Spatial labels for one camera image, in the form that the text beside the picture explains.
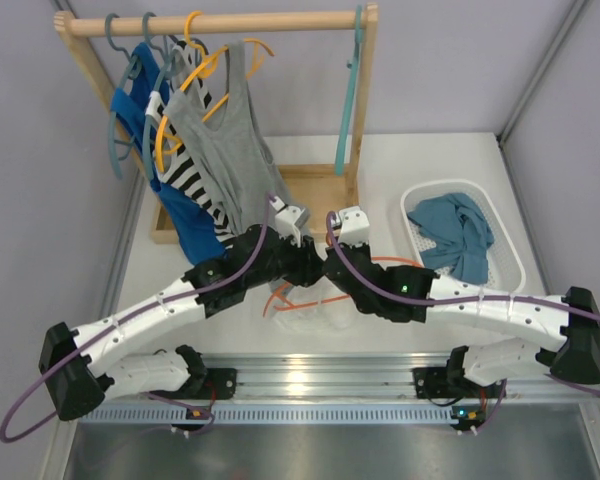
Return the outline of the white tank top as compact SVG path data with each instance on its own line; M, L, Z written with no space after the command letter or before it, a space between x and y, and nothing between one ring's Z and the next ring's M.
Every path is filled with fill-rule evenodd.
M306 288L287 285L282 294L295 304L345 295L325 279ZM348 329L353 324L355 316L356 310L349 298L319 307L290 312L270 310L265 318L272 319L281 328L294 333L331 335Z

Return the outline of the grey tank top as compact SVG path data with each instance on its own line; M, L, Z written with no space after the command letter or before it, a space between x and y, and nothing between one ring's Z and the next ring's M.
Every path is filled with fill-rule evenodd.
M265 195L273 193L291 204L294 199L265 142L246 79L245 45L234 42L220 57L226 61L228 101L206 122L206 109L195 96L176 90L165 107L173 128L201 175L212 204L221 208L236 237L262 222Z

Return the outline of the wooden clothes rack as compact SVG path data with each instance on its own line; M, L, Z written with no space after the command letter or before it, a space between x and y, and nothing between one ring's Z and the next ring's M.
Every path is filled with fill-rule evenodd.
M149 32L158 35L184 33L187 17L152 17ZM191 32L202 34L330 31L353 30L355 12L290 12L221 14L197 17L191 24ZM69 9L60 10L53 18L54 28L74 58L77 66L90 83L105 108L109 107L114 85L103 64L89 42L90 38L105 37L105 20L78 19ZM339 211L359 203L358 169L363 142L366 112L372 76L373 57L378 25L378 8L367 4L362 13L364 38L361 44L360 64L357 76L353 114L347 138L344 175L334 173L334 165L297 164L282 165L282 178L294 197L308 206L316 216L330 210ZM118 17L112 23L113 37L139 36L142 18Z

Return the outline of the aluminium mounting rail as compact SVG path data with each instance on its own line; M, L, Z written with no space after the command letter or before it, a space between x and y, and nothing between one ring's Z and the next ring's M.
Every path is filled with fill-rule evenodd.
M209 368L236 371L234 403L414 401L412 370L442 367L443 353L205 354Z

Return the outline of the teal blue garment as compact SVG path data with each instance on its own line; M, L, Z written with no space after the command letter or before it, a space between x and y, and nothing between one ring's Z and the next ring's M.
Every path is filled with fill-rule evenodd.
M407 213L419 234L435 243L421 252L426 268L449 268L461 281L481 285L488 281L487 252L495 238L478 205L464 193L423 200Z

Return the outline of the teal hanger right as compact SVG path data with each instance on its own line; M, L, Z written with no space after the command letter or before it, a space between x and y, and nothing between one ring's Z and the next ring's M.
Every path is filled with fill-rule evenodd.
M351 59L347 62L347 68L349 69L349 77L347 81L346 95L343 104L343 111L340 123L340 129L338 133L338 141L336 145L335 161L334 161L334 173L337 176L344 175L345 167L345 153L347 146L347 138L349 135L349 128L351 124L351 118L353 114L357 76L360 64L360 53L361 44L364 38L363 27L362 27L362 13L363 7L358 5L355 11L354 21L354 44Z

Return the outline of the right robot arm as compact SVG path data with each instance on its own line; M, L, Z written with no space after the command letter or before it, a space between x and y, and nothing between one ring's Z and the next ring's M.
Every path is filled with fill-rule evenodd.
M520 296L465 283L410 265L382 267L368 247L332 246L324 275L362 314L393 323L464 326L502 335L491 345L461 345L447 361L458 396L529 375L576 385L600 384L600 315L593 293Z

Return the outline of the orange plastic hanger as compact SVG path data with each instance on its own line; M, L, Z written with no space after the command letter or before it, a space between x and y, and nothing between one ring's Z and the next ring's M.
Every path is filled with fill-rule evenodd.
M419 263L418 261L403 258L403 257L375 256L375 257L372 257L372 260L376 260L376 261L380 261L380 262L394 262L394 263L414 266L414 267L418 267L418 268L423 268L423 265L421 263ZM269 299L267 300L267 302L263 308L263 313L262 313L263 317L265 317L270 310L274 310L276 312L290 312L290 311L294 311L294 310L302 310L302 309L307 309L307 308L319 307L322 305L327 305L327 304L331 304L331 303L335 303L335 302L339 302L339 301L343 301L343 300L348 300L350 298L349 295L338 295L338 296L334 296L331 298L324 298L324 299L319 299L316 301L295 304L291 300L289 300L287 296L284 296L282 294L283 289L286 287L287 287L287 284L284 284L284 285L280 286L278 289L276 289L270 295Z

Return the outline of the grey-blue hanger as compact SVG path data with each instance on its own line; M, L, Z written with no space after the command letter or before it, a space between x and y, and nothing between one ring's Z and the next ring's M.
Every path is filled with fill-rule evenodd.
M163 64L159 67L152 53L149 54L149 62L145 64L145 66L149 67L149 95L147 106L144 108L142 160L149 186L155 193L158 193L162 190L162 184L154 163L155 136L158 122L161 119L158 108L166 106L173 91L172 78L178 72L177 58L181 51L179 50L178 39L173 35L166 35L164 37L162 47L152 43L153 34L149 32L149 20L152 17L155 17L153 12L147 12L143 15L142 33L147 46L160 54Z
M105 17L105 37L113 50L124 54L127 66L118 85L114 88L109 106L107 149L113 173L118 180L121 180L123 178L121 163L131 155L133 150L142 146L141 136L134 126L136 104L130 96L134 81L142 72L142 61L135 51L130 52L113 40L112 23L118 17L116 13L109 13Z

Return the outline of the yellow plastic hanger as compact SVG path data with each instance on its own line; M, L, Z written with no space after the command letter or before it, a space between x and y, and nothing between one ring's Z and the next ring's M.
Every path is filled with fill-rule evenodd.
M191 42L191 24L194 19L201 16L203 14L202 11L193 11L191 12L184 24L184 39L188 45L193 46ZM246 74L246 79L250 79L263 65L265 61L265 56L274 57L275 53L273 49L264 41L257 38L245 38L243 40L244 44L253 44L253 58L251 62L251 68ZM197 79L206 79L211 76L217 69L219 64L220 56L228 52L228 47L223 46L219 48L213 54L204 54L202 56L201 63L194 69L194 71L188 75L188 77L184 80L179 90L182 92L186 92L189 87L194 83ZM229 94L226 93L216 105L214 105L204 116L203 121L206 122L211 116L215 114L215 112L224 105L229 99ZM166 132L166 127L169 122L169 118L166 114L163 115L162 119L159 122L157 133L156 133L156 146L155 146L155 165L156 169L159 173L164 173L166 171L166 167L164 164L164 155L175 153L176 150L183 146L184 143L181 139L176 136L169 135Z

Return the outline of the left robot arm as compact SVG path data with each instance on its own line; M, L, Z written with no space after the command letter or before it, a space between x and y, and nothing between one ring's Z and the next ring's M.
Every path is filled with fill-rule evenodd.
M278 280L308 287L321 276L312 237L254 225L226 253L197 263L138 304L93 323L50 327L39 370L56 415L76 420L108 400L145 392L197 396L207 377L198 352L187 345L159 354L140 348L241 303L252 288Z

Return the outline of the white plastic laundry basket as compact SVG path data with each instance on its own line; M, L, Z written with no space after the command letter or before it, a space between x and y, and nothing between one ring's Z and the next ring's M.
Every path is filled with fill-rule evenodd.
M421 253L435 246L435 242L419 233L407 213L421 201L449 193L463 193L480 208L494 235L494 243L486 252L488 261L487 288L521 292L526 283L526 272L518 252L488 193L478 184L464 179L445 179L416 184L401 197L400 208L409 246L417 262L423 263Z

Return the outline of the grey-blue hanger far left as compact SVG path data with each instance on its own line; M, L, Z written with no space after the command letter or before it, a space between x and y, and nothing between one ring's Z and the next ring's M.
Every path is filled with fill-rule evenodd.
M118 17L116 13L109 13L105 17L105 37L113 50L124 54L127 66L118 85L114 88L109 106L107 149L113 173L118 180L121 180L123 178L121 163L131 155L133 150L142 146L141 136L134 126L136 104L130 96L134 81L142 72L142 61L135 51L130 52L113 40L112 23Z

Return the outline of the black white striped top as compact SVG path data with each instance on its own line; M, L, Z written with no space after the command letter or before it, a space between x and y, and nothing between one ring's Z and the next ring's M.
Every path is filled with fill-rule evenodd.
M173 90L179 87L188 75L194 71L201 63L202 55L206 53L205 47L197 41L193 43L193 46L190 46L184 40L178 40L178 45L181 53L177 58L178 72L172 78ZM161 119L164 115L164 109L165 107L158 108ZM209 195L203 187L201 175L185 146L183 145L175 153L165 154L165 156L171 157L172 165L167 167L164 173L156 171L159 180L174 187L176 191L186 197L187 200L185 203L187 205L191 204L192 206L199 207L204 213L203 217L211 221L215 239L224 248L230 248L234 240L234 234L228 226L226 213L221 208L215 207L212 204Z

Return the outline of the blue tank top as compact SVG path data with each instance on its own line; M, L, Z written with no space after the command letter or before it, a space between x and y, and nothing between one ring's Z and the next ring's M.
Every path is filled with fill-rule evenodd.
M145 42L139 43L134 50L142 61L142 72L134 81L133 90L130 94L135 101L134 126L137 133L143 139L143 127L145 120L144 108L148 103L149 95L149 62L151 49ZM142 146L133 150L141 156L141 169L146 174L142 160ZM199 261L218 256L225 252L225 248L215 239L212 225L209 219L203 217L204 213L197 206L187 205L186 197L181 195L174 187L162 183L162 190L155 193L171 219L175 232L178 236L179 245L187 260L195 264Z

